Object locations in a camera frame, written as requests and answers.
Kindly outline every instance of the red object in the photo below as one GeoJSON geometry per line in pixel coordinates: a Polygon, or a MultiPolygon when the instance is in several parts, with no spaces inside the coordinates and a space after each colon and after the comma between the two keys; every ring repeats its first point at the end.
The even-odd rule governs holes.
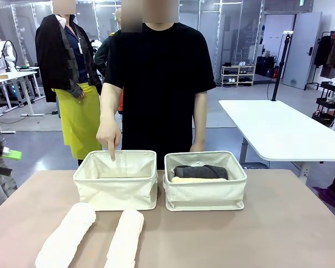
{"type": "Polygon", "coordinates": [[[119,99],[119,107],[118,107],[118,112],[121,114],[123,112],[123,93],[124,89],[122,90],[121,97],[119,99]]]}
{"type": "Polygon", "coordinates": [[[278,69],[275,69],[273,73],[273,79],[277,79],[277,78],[278,78],[278,69]]]}

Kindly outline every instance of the green object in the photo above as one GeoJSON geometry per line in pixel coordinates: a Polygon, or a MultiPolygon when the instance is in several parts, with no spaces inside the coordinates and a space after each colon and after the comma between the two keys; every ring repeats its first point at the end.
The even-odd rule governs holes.
{"type": "Polygon", "coordinates": [[[2,157],[12,160],[21,160],[22,152],[10,150],[9,153],[3,154],[2,157]]]}

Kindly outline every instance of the door handle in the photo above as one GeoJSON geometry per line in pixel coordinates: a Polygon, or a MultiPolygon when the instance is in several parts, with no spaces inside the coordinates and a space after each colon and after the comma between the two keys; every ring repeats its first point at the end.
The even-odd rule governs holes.
{"type": "Polygon", "coordinates": [[[310,49],[309,49],[309,52],[307,52],[309,54],[309,56],[313,55],[313,49],[314,49],[314,47],[311,46],[310,49]]]}

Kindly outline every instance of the yellow skirt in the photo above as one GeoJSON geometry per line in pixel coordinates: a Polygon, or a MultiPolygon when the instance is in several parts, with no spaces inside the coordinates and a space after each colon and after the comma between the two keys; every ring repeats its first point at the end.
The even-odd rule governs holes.
{"type": "Polygon", "coordinates": [[[83,100],[61,89],[52,90],[59,101],[64,143],[71,147],[74,158],[82,160],[88,153],[102,149],[96,139],[101,111],[96,87],[88,83],[78,85],[85,94],[83,100]]]}

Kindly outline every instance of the folded white cloth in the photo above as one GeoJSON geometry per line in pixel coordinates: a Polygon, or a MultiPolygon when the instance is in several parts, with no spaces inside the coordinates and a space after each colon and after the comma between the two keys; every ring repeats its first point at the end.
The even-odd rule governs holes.
{"type": "Polygon", "coordinates": [[[210,183],[211,181],[226,181],[226,179],[201,179],[201,178],[180,178],[173,177],[172,183],[210,183]]]}
{"type": "Polygon", "coordinates": [[[68,268],[93,222],[95,210],[90,204],[74,204],[42,246],[35,261],[36,268],[68,268]]]}
{"type": "Polygon", "coordinates": [[[134,268],[144,216],[136,210],[123,211],[114,233],[104,268],[134,268]]]}

